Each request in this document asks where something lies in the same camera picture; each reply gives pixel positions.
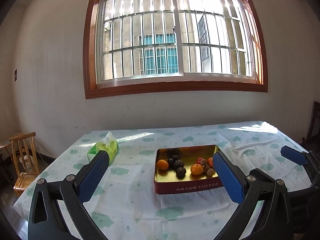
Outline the green tissue pack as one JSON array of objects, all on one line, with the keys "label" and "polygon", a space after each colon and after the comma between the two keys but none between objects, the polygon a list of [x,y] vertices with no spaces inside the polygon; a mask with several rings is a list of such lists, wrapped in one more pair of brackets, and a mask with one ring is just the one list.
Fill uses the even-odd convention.
[{"label": "green tissue pack", "polygon": [[88,160],[91,161],[100,151],[105,151],[109,156],[109,164],[111,165],[118,153],[119,145],[112,132],[103,135],[102,139],[98,141],[88,152]]}]

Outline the brown longan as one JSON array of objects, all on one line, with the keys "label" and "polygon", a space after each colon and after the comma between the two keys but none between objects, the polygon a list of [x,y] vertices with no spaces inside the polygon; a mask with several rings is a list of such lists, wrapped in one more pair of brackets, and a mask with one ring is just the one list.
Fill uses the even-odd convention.
[{"label": "brown longan", "polygon": [[209,168],[206,172],[207,176],[212,177],[215,174],[215,170],[213,168]]},{"label": "brown longan", "polygon": [[209,166],[209,165],[205,165],[205,166],[203,167],[203,171],[204,171],[204,172],[207,172],[209,169],[210,169],[210,166]]},{"label": "brown longan", "polygon": [[207,165],[207,160],[204,159],[204,158],[202,158],[202,159],[200,160],[200,164],[201,164],[202,166],[206,166],[206,165]]}]

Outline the wooden framed window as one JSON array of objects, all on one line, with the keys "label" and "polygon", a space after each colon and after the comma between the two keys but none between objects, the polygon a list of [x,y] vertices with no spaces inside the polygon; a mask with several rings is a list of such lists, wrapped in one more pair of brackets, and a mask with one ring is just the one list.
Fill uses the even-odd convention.
[{"label": "wooden framed window", "polygon": [[268,90],[252,0],[89,0],[83,62],[87,99]]}]

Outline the orange mandarin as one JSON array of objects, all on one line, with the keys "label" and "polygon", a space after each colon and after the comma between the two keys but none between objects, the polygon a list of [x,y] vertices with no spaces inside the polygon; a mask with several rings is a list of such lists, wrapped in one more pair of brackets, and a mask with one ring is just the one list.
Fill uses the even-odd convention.
[{"label": "orange mandarin", "polygon": [[207,165],[210,167],[210,168],[213,168],[213,158],[210,157],[207,159]]},{"label": "orange mandarin", "polygon": [[203,166],[201,164],[194,164],[190,167],[190,172],[194,176],[199,176],[203,173]]}]

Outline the red cherry tomato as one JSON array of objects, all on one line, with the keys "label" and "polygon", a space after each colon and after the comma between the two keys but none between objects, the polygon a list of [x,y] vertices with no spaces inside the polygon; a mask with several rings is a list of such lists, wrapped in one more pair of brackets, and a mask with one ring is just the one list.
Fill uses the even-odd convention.
[{"label": "red cherry tomato", "polygon": [[196,163],[197,163],[197,164],[200,164],[200,162],[201,162],[202,159],[203,159],[203,158],[197,159]]}]

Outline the oval orange kumquat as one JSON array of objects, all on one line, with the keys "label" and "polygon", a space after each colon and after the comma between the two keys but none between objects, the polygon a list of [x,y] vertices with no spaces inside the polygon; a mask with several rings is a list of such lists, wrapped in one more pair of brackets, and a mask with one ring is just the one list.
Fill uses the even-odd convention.
[{"label": "oval orange kumquat", "polygon": [[156,166],[158,170],[166,171],[169,168],[169,163],[164,159],[159,159]]}]

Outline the wooden chair left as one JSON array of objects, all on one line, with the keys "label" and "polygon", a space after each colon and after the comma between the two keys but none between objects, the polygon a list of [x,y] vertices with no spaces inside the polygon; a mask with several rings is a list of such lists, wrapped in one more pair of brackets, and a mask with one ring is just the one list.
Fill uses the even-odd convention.
[{"label": "wooden chair left", "polygon": [[1,141],[1,150],[10,155],[17,173],[14,192],[21,196],[28,186],[40,174],[35,150],[35,132],[17,133]]}]

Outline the small dark round fruit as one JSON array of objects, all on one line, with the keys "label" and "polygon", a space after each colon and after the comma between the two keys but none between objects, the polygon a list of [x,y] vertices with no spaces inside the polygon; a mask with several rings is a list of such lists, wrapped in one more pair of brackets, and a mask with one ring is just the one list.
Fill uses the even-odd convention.
[{"label": "small dark round fruit", "polygon": [[174,166],[174,160],[173,160],[172,158],[169,158],[169,159],[167,160],[167,162],[168,162],[169,168],[173,168],[173,166]]}]

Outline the white cloud pattern tablecloth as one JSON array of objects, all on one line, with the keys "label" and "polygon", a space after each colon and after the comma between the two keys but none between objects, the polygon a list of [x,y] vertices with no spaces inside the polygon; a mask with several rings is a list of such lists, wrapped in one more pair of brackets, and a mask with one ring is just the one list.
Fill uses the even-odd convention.
[{"label": "white cloud pattern tablecloth", "polygon": [[264,121],[113,131],[119,151],[85,208],[109,239],[214,239],[237,208],[223,187],[157,194],[153,174],[160,148],[216,145],[248,174],[259,168],[289,191],[310,187],[303,167],[280,150],[299,146]]}]

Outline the red gold toffee tin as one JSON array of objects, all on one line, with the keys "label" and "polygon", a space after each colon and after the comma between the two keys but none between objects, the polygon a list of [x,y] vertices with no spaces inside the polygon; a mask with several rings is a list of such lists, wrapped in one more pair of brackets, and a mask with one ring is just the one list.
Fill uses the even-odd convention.
[{"label": "red gold toffee tin", "polygon": [[[219,150],[216,145],[161,148],[157,150],[154,175],[155,192],[157,194],[176,194],[221,187],[222,183],[216,172],[212,177],[207,176],[206,172],[199,176],[194,176],[190,172],[190,167],[196,164],[197,159],[204,158],[207,160],[210,157],[213,158],[213,155]],[[168,168],[166,171],[157,169],[156,164],[159,159],[167,161],[172,155],[179,155],[184,162],[184,168],[187,172],[183,179],[176,177],[174,168]]]}]

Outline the dark wooden chair right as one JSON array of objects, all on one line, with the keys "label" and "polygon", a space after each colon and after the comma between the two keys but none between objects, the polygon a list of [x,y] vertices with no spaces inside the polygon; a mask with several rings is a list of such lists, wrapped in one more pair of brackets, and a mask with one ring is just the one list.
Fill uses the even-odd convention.
[{"label": "dark wooden chair right", "polygon": [[319,107],[319,102],[315,101],[313,103],[313,110],[307,136],[306,138],[302,138],[303,147],[314,153],[319,153]]}]

